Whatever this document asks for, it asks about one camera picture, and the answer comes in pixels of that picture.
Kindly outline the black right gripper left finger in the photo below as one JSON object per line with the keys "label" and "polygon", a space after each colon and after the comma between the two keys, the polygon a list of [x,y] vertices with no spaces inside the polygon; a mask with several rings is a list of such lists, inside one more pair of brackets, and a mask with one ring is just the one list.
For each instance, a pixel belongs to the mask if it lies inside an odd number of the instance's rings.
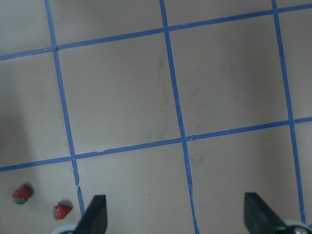
{"label": "black right gripper left finger", "polygon": [[74,230],[74,234],[105,234],[108,227],[105,195],[95,195]]}

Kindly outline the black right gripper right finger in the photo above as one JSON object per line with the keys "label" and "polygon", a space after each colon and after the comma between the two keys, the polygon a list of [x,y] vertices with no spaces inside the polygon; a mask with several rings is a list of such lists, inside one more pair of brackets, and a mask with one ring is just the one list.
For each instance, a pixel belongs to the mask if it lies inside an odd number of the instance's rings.
{"label": "black right gripper right finger", "polygon": [[310,234],[312,229],[302,222],[281,219],[254,192],[244,194],[244,225],[250,234]]}

